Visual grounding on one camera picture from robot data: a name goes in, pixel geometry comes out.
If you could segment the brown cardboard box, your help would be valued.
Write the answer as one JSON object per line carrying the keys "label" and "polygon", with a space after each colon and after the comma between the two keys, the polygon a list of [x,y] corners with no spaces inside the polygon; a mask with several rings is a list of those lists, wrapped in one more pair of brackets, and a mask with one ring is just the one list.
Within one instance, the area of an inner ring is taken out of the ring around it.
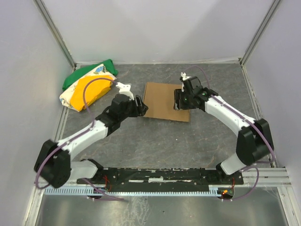
{"label": "brown cardboard box", "polygon": [[143,102],[148,106],[146,118],[171,121],[190,121],[188,110],[174,109],[174,90],[181,89],[180,84],[147,82]]}

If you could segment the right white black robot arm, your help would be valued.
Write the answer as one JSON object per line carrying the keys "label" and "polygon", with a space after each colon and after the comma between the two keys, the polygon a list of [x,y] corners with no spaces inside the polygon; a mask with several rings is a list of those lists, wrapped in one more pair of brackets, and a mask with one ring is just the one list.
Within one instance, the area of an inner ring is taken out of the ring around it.
{"label": "right white black robot arm", "polygon": [[218,176],[223,178],[245,170],[267,155],[275,160],[274,145],[269,123],[256,120],[229,105],[217,92],[203,87],[198,77],[180,76],[182,87],[174,91],[174,109],[199,109],[214,116],[237,137],[235,153],[216,166]]}

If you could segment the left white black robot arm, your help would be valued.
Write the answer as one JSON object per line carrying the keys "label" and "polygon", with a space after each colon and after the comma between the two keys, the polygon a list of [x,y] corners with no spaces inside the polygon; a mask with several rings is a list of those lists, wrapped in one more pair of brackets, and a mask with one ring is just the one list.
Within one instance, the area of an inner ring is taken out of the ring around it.
{"label": "left white black robot arm", "polygon": [[119,129],[126,118],[144,116],[147,110],[139,95],[131,100],[126,95],[117,94],[111,105],[82,130],[57,142],[49,139],[43,143],[34,166],[36,178],[43,178],[53,188],[60,188],[69,180],[94,178],[103,170],[102,165],[92,159],[73,159]]}

